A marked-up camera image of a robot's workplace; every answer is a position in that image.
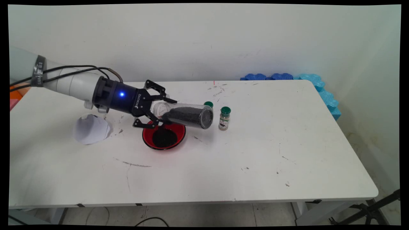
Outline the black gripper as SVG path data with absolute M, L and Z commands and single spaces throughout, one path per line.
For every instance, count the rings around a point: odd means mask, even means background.
M 159 95 L 150 95 L 147 92 L 148 89 L 157 91 Z M 136 117 L 133 127 L 155 129 L 163 124 L 171 124 L 171 122 L 159 119 L 150 111 L 152 101 L 163 100 L 168 103 L 178 103 L 166 95 L 165 87 L 151 80 L 146 80 L 142 89 L 100 77 L 93 93 L 93 104 L 98 108 L 102 106 L 108 110 L 111 109 L 133 115 Z M 139 119 L 141 116 L 149 118 L 151 123 L 143 123 Z

